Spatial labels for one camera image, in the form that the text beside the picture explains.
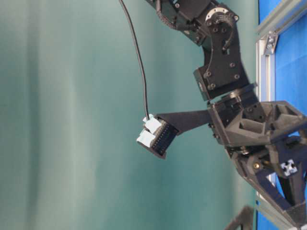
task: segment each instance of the blue surface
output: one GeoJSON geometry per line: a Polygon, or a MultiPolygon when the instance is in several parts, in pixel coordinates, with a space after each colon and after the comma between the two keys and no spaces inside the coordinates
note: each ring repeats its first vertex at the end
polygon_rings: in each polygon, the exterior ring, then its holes
{"type": "MultiPolygon", "coordinates": [[[[260,22],[278,5],[280,0],[260,0],[260,22]]],[[[302,17],[280,35],[276,49],[276,100],[286,100],[307,115],[307,16],[302,17]]],[[[258,230],[276,230],[258,213],[258,230]]]]}
{"type": "Polygon", "coordinates": [[[275,9],[282,0],[259,0],[260,23],[275,9]]]}
{"type": "Polygon", "coordinates": [[[278,228],[273,225],[270,221],[268,221],[264,215],[261,213],[257,213],[258,217],[258,223],[257,223],[257,229],[258,230],[278,230],[278,228]]]}

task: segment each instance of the white connector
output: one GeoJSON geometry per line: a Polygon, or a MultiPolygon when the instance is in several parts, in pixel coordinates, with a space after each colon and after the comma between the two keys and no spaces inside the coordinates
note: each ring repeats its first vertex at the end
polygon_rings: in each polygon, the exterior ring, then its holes
{"type": "Polygon", "coordinates": [[[143,119],[143,122],[145,123],[145,127],[149,130],[143,129],[143,131],[140,133],[140,136],[136,139],[137,142],[142,143],[146,147],[150,148],[150,143],[155,138],[154,132],[162,125],[155,117],[154,115],[149,115],[149,120],[146,119],[146,117],[143,119]]]}

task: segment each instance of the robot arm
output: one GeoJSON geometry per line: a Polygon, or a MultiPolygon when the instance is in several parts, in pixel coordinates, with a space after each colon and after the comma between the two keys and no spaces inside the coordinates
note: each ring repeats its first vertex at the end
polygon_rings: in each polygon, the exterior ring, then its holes
{"type": "Polygon", "coordinates": [[[305,225],[307,118],[287,102],[259,102],[241,61],[238,15],[215,0],[146,1],[166,25],[202,47],[205,62],[194,76],[208,110],[151,116],[138,143],[165,158],[176,135],[209,123],[238,173],[293,226],[305,225]],[[267,179],[272,173],[283,195],[267,179]]]}

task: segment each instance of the black cable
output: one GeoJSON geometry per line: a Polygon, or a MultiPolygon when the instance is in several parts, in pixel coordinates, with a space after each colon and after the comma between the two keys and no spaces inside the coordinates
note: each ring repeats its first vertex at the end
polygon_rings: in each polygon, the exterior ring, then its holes
{"type": "Polygon", "coordinates": [[[145,115],[146,115],[146,119],[149,120],[146,76],[145,76],[145,71],[144,71],[143,61],[142,61],[141,54],[140,54],[138,41],[136,39],[135,31],[134,31],[134,28],[133,28],[133,24],[132,24],[129,12],[128,12],[124,2],[122,0],[119,0],[119,2],[120,2],[121,6],[122,6],[122,8],[125,12],[126,17],[127,17],[127,20],[128,20],[129,26],[130,26],[130,30],[131,30],[131,33],[132,33],[134,46],[135,46],[135,49],[136,49],[136,54],[138,56],[139,65],[140,65],[140,69],[141,69],[141,73],[142,73],[142,80],[143,80],[143,97],[144,97],[145,115]]]}
{"type": "Polygon", "coordinates": [[[227,23],[232,29],[228,40],[226,41],[225,45],[223,46],[223,50],[227,50],[230,47],[230,45],[231,45],[231,43],[234,39],[235,21],[234,21],[233,17],[231,17],[229,15],[219,15],[218,21],[223,22],[223,23],[227,23]]]}
{"type": "Polygon", "coordinates": [[[159,19],[165,24],[167,25],[169,28],[173,29],[173,30],[177,30],[177,27],[175,24],[173,24],[171,21],[169,21],[168,18],[166,18],[163,14],[162,14],[162,5],[161,5],[161,0],[157,0],[156,3],[156,12],[157,15],[159,17],[159,19]]]}

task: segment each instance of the teal backdrop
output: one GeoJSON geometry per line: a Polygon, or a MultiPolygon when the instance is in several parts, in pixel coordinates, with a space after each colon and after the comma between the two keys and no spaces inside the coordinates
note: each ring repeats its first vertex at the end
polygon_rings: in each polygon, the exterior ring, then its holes
{"type": "MultiPolygon", "coordinates": [[[[203,54],[126,0],[153,114],[201,110],[193,71],[203,54]]],[[[238,15],[255,81],[257,1],[238,15]]],[[[253,189],[208,127],[177,137],[160,160],[136,143],[142,81],[117,0],[0,3],[0,229],[221,230],[253,189]]]]}

